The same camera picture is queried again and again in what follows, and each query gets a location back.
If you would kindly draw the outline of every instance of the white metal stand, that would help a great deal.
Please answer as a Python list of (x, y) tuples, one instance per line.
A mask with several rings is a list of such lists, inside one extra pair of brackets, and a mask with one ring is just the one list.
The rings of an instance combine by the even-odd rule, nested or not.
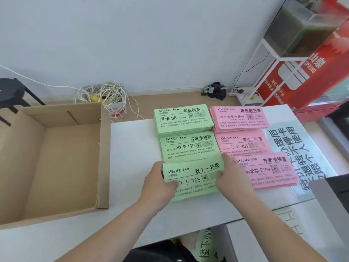
[[(269, 43), (265, 40), (262, 39), (259, 45), (257, 46), (257, 49), (254, 51), (252, 54), (252, 57), (248, 61), (247, 65), (245, 66), (244, 70), (242, 71), (242, 74), (245, 72), (246, 67), (250, 63), (250, 61), (254, 58), (256, 55), (257, 51), (260, 49), (261, 46), (264, 46), (269, 53), (275, 58), (275, 61), (273, 62), (270, 61), (268, 66), (264, 69), (262, 72), (261, 76), (256, 80), (254, 85), (252, 87), (244, 87), (243, 90), (247, 94), (237, 94), (236, 96), (238, 97), (238, 100), (240, 101), (242, 106), (245, 105), (252, 105), (255, 103), (261, 103), (261, 106), (263, 106), (281, 87), (282, 85), (289, 79), (292, 75), (296, 73), (296, 71), (303, 65), (303, 63), (308, 59), (308, 57), (281, 57), (277, 54), (277, 52), (269, 45)], [(261, 97), (258, 97), (256, 100), (251, 99), (254, 95), (254, 93), (258, 90), (258, 88), (264, 83), (265, 79), (271, 74), (271, 72), (274, 70), (274, 68), (277, 66), (277, 64), (280, 61), (301, 61), (300, 64), (298, 64), (294, 70), (283, 80), (281, 84), (277, 86), (277, 88), (267, 97), (267, 99), (264, 101)]]

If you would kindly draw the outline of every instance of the black cable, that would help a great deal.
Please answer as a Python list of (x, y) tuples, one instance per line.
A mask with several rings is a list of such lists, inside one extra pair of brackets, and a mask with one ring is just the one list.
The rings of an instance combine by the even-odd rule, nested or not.
[[(265, 61), (265, 59), (268, 57), (268, 55), (270, 54), (270, 52), (268, 52), (268, 54), (267, 54), (267, 56), (265, 56), (265, 58), (264, 58), (264, 60), (263, 61), (260, 61), (259, 63), (256, 63), (255, 65), (253, 65), (250, 69), (248, 69), (247, 71), (245, 71), (245, 73), (246, 72), (248, 72), (249, 70), (251, 70), (254, 66), (256, 66), (257, 64), (260, 64), (260, 63), (262, 63), (262, 62), (264, 62)], [(233, 90), (235, 91), (235, 92), (237, 92), (238, 91), (238, 89), (239, 89), (239, 85), (238, 84), (236, 84), (236, 83), (238, 83), (238, 81), (239, 81), (239, 79), (240, 79), (240, 75), (241, 74), (239, 74), (239, 75), (237, 75), (237, 76), (235, 76), (235, 78), (234, 78), (234, 82), (233, 82)]]
[(264, 62), (264, 60), (263, 60), (263, 61), (260, 61), (259, 63), (256, 63), (255, 65), (253, 65), (250, 69), (248, 69), (247, 71), (245, 71), (245, 73), (248, 72), (249, 70), (251, 70), (251, 69), (252, 69), (254, 66), (256, 66), (257, 64), (260, 64), (260, 63)]

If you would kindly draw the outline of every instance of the person's right arm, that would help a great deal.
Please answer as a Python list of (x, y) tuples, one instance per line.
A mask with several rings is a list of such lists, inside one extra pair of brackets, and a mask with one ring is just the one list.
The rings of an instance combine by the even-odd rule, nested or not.
[(327, 262), (259, 199), (240, 164), (222, 157), (225, 171), (218, 173), (216, 186), (246, 220), (268, 261)]

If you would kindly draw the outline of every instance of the paper stack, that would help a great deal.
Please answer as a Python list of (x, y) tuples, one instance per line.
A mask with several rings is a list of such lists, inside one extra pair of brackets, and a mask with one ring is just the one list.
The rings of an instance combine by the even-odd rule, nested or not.
[(160, 138), (162, 158), (166, 163), (188, 162), (220, 156), (212, 131)]
[(155, 109), (154, 121), (160, 138), (208, 131), (214, 126), (205, 104)]
[(272, 152), (262, 130), (216, 133), (215, 137), (221, 153), (231, 157)]
[(235, 156), (234, 159), (246, 170), (255, 189), (295, 186), (299, 181), (286, 153)]
[(212, 106), (213, 132), (231, 132), (268, 128), (270, 125), (260, 106)]
[(217, 192), (217, 172), (224, 172), (221, 155), (190, 162), (162, 164), (164, 180), (178, 180), (179, 185), (171, 201)]

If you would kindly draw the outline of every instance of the black stool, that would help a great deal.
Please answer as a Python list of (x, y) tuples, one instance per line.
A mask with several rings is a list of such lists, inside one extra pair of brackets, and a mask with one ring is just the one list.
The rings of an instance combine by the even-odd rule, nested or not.
[[(24, 92), (31, 95), (36, 101), (41, 105), (45, 105), (36, 95), (33, 94), (24, 84), (22, 84), (18, 79), (10, 78), (0, 78), (0, 109), (8, 108), (14, 114), (17, 114), (18, 109), (15, 105), (30, 106), (24, 99)], [(0, 121), (8, 126), (11, 124), (4, 118), (0, 116)]]

